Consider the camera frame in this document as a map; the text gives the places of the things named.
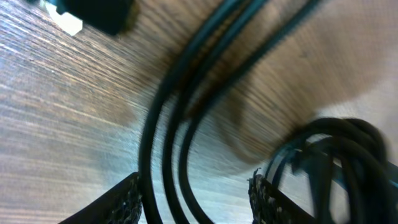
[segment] black cable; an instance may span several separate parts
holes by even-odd
[[[154,140],[156,124],[159,119],[160,112],[165,100],[169,97],[174,86],[181,79],[182,75],[188,68],[200,47],[205,43],[206,39],[216,30],[216,28],[224,21],[238,6],[241,0],[224,1],[221,6],[208,18],[202,25],[197,34],[190,43],[185,47],[180,58],[169,70],[167,76],[163,79],[159,89],[152,102],[147,115],[144,130],[141,136],[141,145],[139,149],[139,176],[140,188],[142,194],[142,204],[145,216],[149,223],[162,223],[159,211],[156,205],[154,189],[152,185],[152,177],[150,172],[150,158],[152,155],[152,144]],[[174,217],[178,223],[188,223],[185,215]]]
[[[212,108],[212,106],[223,96],[238,80],[245,76],[250,68],[266,53],[273,49],[280,40],[282,40],[287,34],[291,33],[293,29],[309,14],[309,12],[319,3],[319,0],[311,0],[306,3],[301,10],[299,10],[293,18],[291,18],[286,25],[278,30],[268,41],[265,42],[260,48],[255,51],[235,72],[233,72],[230,78],[221,86],[220,89],[216,90],[211,94],[211,98],[207,99],[203,108],[197,113],[185,134],[182,148],[180,151],[180,164],[178,167],[178,177],[180,180],[180,188],[183,193],[184,199],[187,203],[191,205],[197,204],[195,196],[188,180],[187,173],[187,160],[189,148],[197,130],[200,121],[204,118],[207,112]],[[200,213],[199,209],[191,209],[192,213]]]
[[[245,7],[244,11],[240,13],[237,18],[235,18],[235,20],[227,28],[226,32],[215,44],[212,51],[206,56],[204,62],[196,69],[196,72],[191,75],[190,80],[188,81],[188,85],[186,85],[186,87],[180,94],[174,110],[172,111],[172,115],[167,128],[167,134],[164,141],[162,170],[166,196],[169,203],[173,201],[172,203],[174,206],[178,204],[177,207],[180,207],[172,177],[172,150],[175,134],[182,120],[183,114],[187,108],[189,99],[198,88],[200,82],[205,78],[205,75],[208,73],[209,69],[216,63],[220,55],[230,45],[233,39],[240,33],[242,28],[256,14],[256,12],[260,10],[261,6],[265,2],[266,0],[251,1],[250,4]],[[212,221],[207,217],[206,213],[200,208],[195,198],[192,198],[191,200],[186,200],[186,203],[189,209],[192,211],[193,216],[197,219],[199,223],[212,223]]]
[[[316,134],[327,134],[331,137],[306,146],[306,140]],[[320,202],[325,192],[329,190],[325,187],[330,187],[330,185],[313,182],[322,179],[327,169],[333,166],[334,172],[343,172],[344,181],[337,182],[345,183],[342,187],[349,195],[352,223],[364,223],[365,220],[369,223],[395,223],[397,217],[394,211],[394,195],[392,185],[386,175],[385,145],[380,132],[369,123],[359,119],[318,119],[296,132],[295,138],[287,141],[281,149],[297,152],[295,158],[289,162],[292,163],[293,170],[301,167],[310,178],[314,206],[322,210],[322,215],[318,215],[318,221],[323,220],[327,223],[328,219],[331,220],[331,217],[327,218],[329,212],[322,209],[325,208],[327,202]],[[324,167],[322,161],[313,155],[324,152],[330,158],[339,159],[342,169],[334,164],[327,169],[322,168]],[[283,162],[285,160],[277,164],[277,169],[283,169],[285,166]],[[280,173],[275,172],[272,183],[280,179]]]

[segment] cable bundle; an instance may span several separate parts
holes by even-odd
[[[239,34],[242,28],[250,21],[253,15],[260,10],[266,0],[252,0],[237,18],[227,28],[221,38],[213,46],[206,59],[198,66],[196,72],[189,77],[187,85],[180,93],[176,105],[172,111],[168,126],[167,134],[163,146],[162,158],[162,173],[165,188],[165,194],[169,203],[170,211],[177,223],[188,223],[188,220],[181,208],[175,191],[174,180],[172,175],[172,150],[175,138],[175,133],[178,126],[182,122],[182,117],[187,109],[188,102],[195,90],[198,88],[200,82],[204,79],[209,69],[215,64],[220,55],[226,50],[233,39]],[[191,141],[194,137],[200,121],[209,112],[217,101],[225,95],[228,90],[243,76],[248,74],[248,71],[253,65],[271,49],[273,49],[287,34],[291,33],[293,29],[306,17],[309,12],[320,2],[320,0],[310,0],[303,8],[299,10],[282,28],[277,30],[267,39],[245,62],[243,62],[234,72],[229,76],[229,79],[222,84],[222,86],[211,94],[199,112],[190,120],[188,130],[182,143],[180,152],[178,179],[182,190],[183,197],[192,212],[193,216],[199,223],[212,223],[204,211],[200,208],[198,202],[193,195],[188,182],[187,174],[187,157]],[[162,223],[159,211],[157,209],[155,195],[152,185],[150,172],[150,159],[152,152],[152,144],[154,140],[156,124],[159,119],[162,106],[177,83],[187,71],[192,60],[197,56],[200,48],[206,42],[207,38],[214,33],[220,24],[229,17],[232,12],[242,5],[242,0],[225,0],[218,9],[208,18],[202,25],[196,35],[192,38],[189,44],[181,53],[179,59],[175,62],[169,70],[166,77],[163,79],[158,92],[155,95],[152,106],[149,110],[147,120],[141,137],[140,153],[139,153],[139,176],[140,189],[142,194],[142,204],[144,206],[145,215],[149,223]]]

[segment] black wire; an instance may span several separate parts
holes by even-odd
[[[355,171],[349,161],[342,157],[340,158],[341,166],[344,172],[344,180],[349,198],[349,211],[352,224],[363,224],[365,222],[364,205],[361,191],[359,188],[359,180],[356,177]]]
[[[220,55],[225,51],[225,49],[230,45],[233,39],[240,33],[242,28],[250,21],[250,19],[260,10],[261,6],[266,2],[266,0],[254,0],[246,6],[244,11],[231,23],[227,28],[226,32],[222,35],[219,41],[214,46],[213,50],[206,57],[204,62],[197,68],[197,71],[190,77],[188,85],[182,91],[178,101],[172,112],[169,125],[167,128],[167,134],[164,141],[163,148],[163,183],[165,187],[166,196],[169,203],[173,201],[175,206],[177,202],[177,207],[180,207],[177,199],[177,194],[175,193],[175,187],[172,177],[172,149],[175,139],[175,133],[178,129],[178,125],[181,122],[183,114],[188,105],[189,99],[192,97],[193,93],[199,86],[200,82],[204,79],[205,75],[209,69],[216,63]],[[212,223],[212,221],[207,217],[206,213],[200,208],[198,202],[195,198],[186,200],[189,209],[192,211],[193,216],[197,219],[199,223]]]
[[[190,43],[185,47],[180,58],[169,70],[167,76],[160,84],[155,98],[152,102],[150,110],[147,115],[144,130],[141,136],[141,145],[139,150],[139,176],[140,188],[142,193],[142,204],[145,211],[146,219],[149,223],[162,223],[159,211],[156,205],[154,189],[152,185],[152,177],[150,172],[150,158],[152,155],[152,145],[156,130],[156,124],[159,119],[160,112],[165,100],[172,92],[174,86],[181,79],[182,75],[188,68],[200,47],[205,43],[206,39],[216,30],[216,28],[224,21],[238,6],[241,0],[224,1],[221,6],[208,18],[202,25],[201,29],[193,37]],[[186,217],[174,217],[178,223],[188,223]]]
[[[316,134],[327,134],[332,137],[305,147],[306,140]],[[292,167],[295,167],[294,169],[304,167],[303,169],[310,177],[315,208],[322,212],[318,215],[318,221],[326,222],[328,220],[329,211],[325,206],[327,202],[320,202],[320,199],[325,196],[325,192],[330,190],[326,187],[330,186],[322,182],[314,184],[314,180],[322,178],[331,166],[323,169],[322,161],[319,158],[313,158],[313,162],[310,162],[311,166],[303,165],[303,162],[297,163],[297,161],[308,160],[306,158],[313,157],[314,153],[328,153],[330,149],[336,151],[332,155],[341,161],[343,167],[341,169],[332,165],[335,172],[342,170],[344,174],[345,186],[343,187],[349,195],[351,223],[364,223],[365,220],[369,223],[394,223],[396,221],[392,186],[385,171],[387,169],[385,145],[380,132],[369,123],[359,119],[318,119],[296,132],[295,138],[282,145],[281,149],[293,152],[297,152],[295,149],[302,149],[302,152],[290,162]],[[371,157],[371,161],[363,159],[363,157]],[[282,159],[282,162],[277,165],[277,172],[272,177],[272,183],[280,181],[279,173],[281,172],[278,170],[283,169],[284,162],[285,159]],[[268,166],[267,169],[266,174],[269,174],[271,167]],[[383,174],[374,174],[375,170],[381,170],[380,172]]]
[[[266,53],[273,49],[280,40],[282,40],[287,34],[291,33],[293,29],[309,14],[309,12],[318,4],[319,0],[312,0],[306,5],[304,5],[301,10],[299,10],[293,18],[291,18],[286,25],[278,30],[268,41],[265,42],[257,51],[255,51],[235,72],[233,72],[230,78],[221,86],[220,89],[216,90],[211,94],[203,108],[197,113],[185,134],[182,148],[180,151],[180,164],[178,167],[178,176],[180,179],[180,188],[183,193],[184,199],[187,203],[192,203],[192,205],[197,204],[195,196],[193,195],[192,189],[188,180],[187,173],[187,160],[189,148],[195,135],[195,132],[200,124],[200,121],[204,118],[207,112],[212,108],[212,106],[223,96],[238,80],[245,76],[250,68]],[[199,209],[191,209],[192,213],[199,213]]]

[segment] wooden table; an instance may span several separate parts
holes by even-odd
[[[209,74],[204,91],[302,2],[275,0],[262,9]],[[0,2],[1,223],[57,223],[137,171],[157,85],[219,3],[139,1],[134,30],[112,38],[90,26],[70,37],[37,8]],[[246,179],[290,129],[316,116],[366,119],[386,135],[390,159],[398,163],[397,9],[395,0],[326,1],[207,117],[189,174],[215,222],[251,223]],[[174,221],[162,189],[160,148],[173,100],[152,161],[166,223]],[[311,212],[301,181],[289,177],[283,190]],[[342,196],[336,200],[339,206]]]

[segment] wood grain surface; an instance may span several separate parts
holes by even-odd
[[[132,32],[109,37],[85,26],[70,37],[36,7],[0,1],[0,223],[58,223],[137,171],[157,85],[220,2],[141,0]],[[202,93],[303,2],[267,4],[210,72]],[[325,1],[223,98],[189,158],[193,191],[214,222],[251,223],[246,179],[289,130],[317,116],[366,119],[383,131],[390,160],[398,163],[397,10],[396,0]],[[162,189],[160,147],[173,101],[160,120],[152,161],[165,223],[174,221]],[[305,183],[288,175],[283,191],[311,212]],[[333,204],[341,210],[344,193]]]

